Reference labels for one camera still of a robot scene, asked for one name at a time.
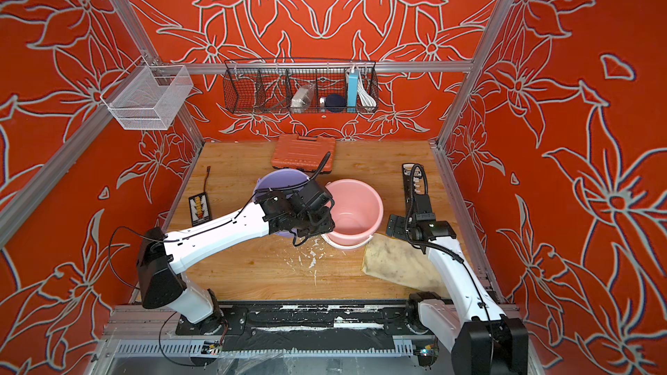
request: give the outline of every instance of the wire basket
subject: wire basket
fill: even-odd
[[[223,77],[225,108],[231,113],[373,113],[378,99],[375,63],[362,60],[324,60],[318,58],[281,58],[264,60],[227,60]],[[249,68],[245,63],[252,62]],[[363,106],[357,97],[355,106],[328,110],[319,106],[320,98],[330,94],[343,96],[347,102],[345,71],[353,65],[359,70],[363,89],[376,101]],[[315,97],[309,108],[292,108],[291,99],[306,84],[315,85]]]
[[[156,76],[148,66],[137,67],[131,80],[107,104],[123,129],[166,130],[186,101],[192,79],[183,66],[175,76]]]

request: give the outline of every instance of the pink bucket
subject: pink bucket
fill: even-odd
[[[330,182],[326,187],[334,197],[331,217],[336,223],[326,236],[341,246],[368,241],[379,228],[384,213],[378,192],[365,182],[351,179]]]

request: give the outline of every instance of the black wire basket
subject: black wire basket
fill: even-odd
[[[363,60],[322,58],[280,58],[225,61],[223,85],[225,108],[243,113],[373,113],[378,108],[378,76],[375,63]],[[355,106],[321,108],[320,98],[330,94],[343,96],[347,102],[345,71],[359,70],[363,89],[375,100],[374,106],[363,106],[359,96]],[[315,97],[308,108],[292,108],[296,91],[307,84],[315,85]]]

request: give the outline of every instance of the black round object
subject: black round object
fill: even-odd
[[[340,113],[345,109],[346,101],[345,97],[340,94],[331,93],[324,99],[324,107],[329,110],[331,113]]]

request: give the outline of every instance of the blue power bank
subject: blue power bank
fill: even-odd
[[[347,112],[354,113],[357,105],[357,84],[359,83],[359,70],[349,73],[347,79]]]

